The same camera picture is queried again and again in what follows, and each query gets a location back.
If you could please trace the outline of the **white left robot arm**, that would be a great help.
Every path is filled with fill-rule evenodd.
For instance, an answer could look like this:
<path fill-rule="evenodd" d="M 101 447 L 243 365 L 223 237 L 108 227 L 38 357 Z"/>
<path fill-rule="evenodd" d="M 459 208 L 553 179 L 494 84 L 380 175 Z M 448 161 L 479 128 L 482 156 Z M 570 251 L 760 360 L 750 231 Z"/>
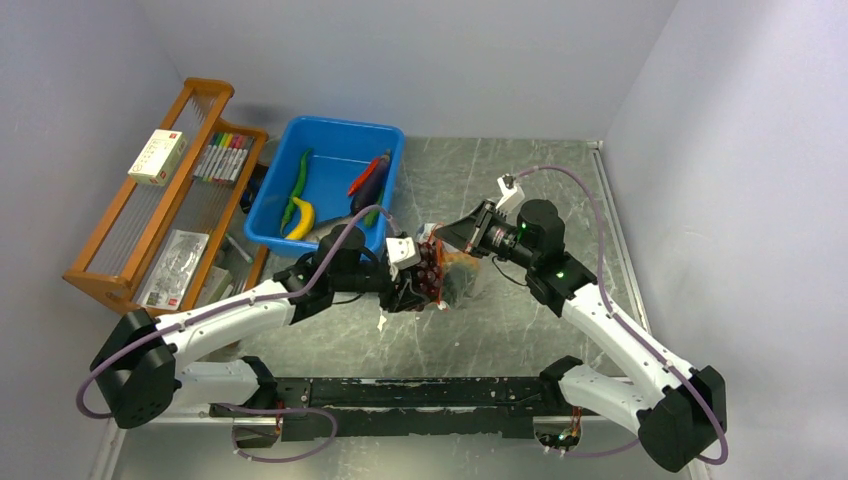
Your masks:
<path fill-rule="evenodd" d="M 205 356 L 241 339 L 299 323 L 328 308 L 338 292 L 378 295 L 391 313 L 420 310 L 437 292 L 432 247 L 389 237 L 377 256 L 357 227 L 336 226 L 316 251 L 233 297 L 194 310 L 125 314 L 90 366 L 90 381 L 122 429 L 168 410 L 207 404 L 261 416 L 284 402 L 269 368 L 256 357 L 209 363 Z"/>

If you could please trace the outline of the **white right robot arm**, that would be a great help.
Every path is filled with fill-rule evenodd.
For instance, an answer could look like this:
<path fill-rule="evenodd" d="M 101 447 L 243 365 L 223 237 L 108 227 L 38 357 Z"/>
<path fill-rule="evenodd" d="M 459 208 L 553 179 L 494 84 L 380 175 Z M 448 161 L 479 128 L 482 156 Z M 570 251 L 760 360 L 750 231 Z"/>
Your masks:
<path fill-rule="evenodd" d="M 564 245 L 565 224 L 548 200 L 529 200 L 517 223 L 493 202 L 437 228 L 436 238 L 471 256 L 494 255 L 525 270 L 532 296 L 589 336 L 626 375 L 610 378 L 565 357 L 543 372 L 539 391 L 550 413 L 588 409 L 637 436 L 660 467 L 678 472 L 719 444 L 726 460 L 726 385 L 713 367 L 693 367 L 670 352 L 611 302 L 601 274 L 592 273 Z"/>

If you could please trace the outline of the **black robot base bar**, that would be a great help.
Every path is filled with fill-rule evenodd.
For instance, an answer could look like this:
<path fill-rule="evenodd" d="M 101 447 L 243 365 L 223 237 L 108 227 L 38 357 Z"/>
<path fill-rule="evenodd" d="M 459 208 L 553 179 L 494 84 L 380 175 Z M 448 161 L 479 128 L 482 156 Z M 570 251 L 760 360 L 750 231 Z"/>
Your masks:
<path fill-rule="evenodd" d="M 532 439 L 535 420 L 572 414 L 555 379 L 581 363 L 566 356 L 537 376 L 412 379 L 273 378 L 261 367 L 260 388 L 241 415 L 285 409 L 284 441 L 312 440 L 331 431 L 340 437 L 498 434 Z"/>

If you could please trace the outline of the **clear zip top bag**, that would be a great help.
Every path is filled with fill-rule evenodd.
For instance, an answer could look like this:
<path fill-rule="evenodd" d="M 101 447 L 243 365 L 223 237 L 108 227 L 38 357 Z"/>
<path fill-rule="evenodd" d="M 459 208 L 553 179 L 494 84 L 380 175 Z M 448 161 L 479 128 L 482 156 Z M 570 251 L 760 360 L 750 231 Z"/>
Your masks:
<path fill-rule="evenodd" d="M 440 310 L 457 310 L 467 307 L 479 288 L 477 280 L 481 272 L 480 261 L 438 239 L 434 232 L 441 223 L 422 224 L 415 234 L 419 243 L 435 249 L 442 283 L 436 306 Z"/>

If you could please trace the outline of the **orange toy pineapple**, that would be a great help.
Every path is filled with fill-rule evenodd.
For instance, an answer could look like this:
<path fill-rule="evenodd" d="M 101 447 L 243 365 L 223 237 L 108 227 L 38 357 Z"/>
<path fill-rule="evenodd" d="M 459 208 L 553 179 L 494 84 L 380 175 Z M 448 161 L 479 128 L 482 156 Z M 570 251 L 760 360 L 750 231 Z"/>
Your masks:
<path fill-rule="evenodd" d="M 441 302 L 447 309 L 458 309 L 478 295 L 479 261 L 462 252 L 447 252 L 441 263 L 444 284 Z"/>

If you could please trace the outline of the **dark toy grape bunch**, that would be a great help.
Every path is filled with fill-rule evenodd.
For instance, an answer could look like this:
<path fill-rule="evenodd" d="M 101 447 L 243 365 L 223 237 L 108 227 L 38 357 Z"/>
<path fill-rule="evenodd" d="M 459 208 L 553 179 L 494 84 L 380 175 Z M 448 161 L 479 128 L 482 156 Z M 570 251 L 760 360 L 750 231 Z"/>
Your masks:
<path fill-rule="evenodd" d="M 418 243 L 417 247 L 420 259 L 413 275 L 416 288 L 431 302 L 438 303 L 444 284 L 439 250 L 433 243 L 427 242 Z"/>

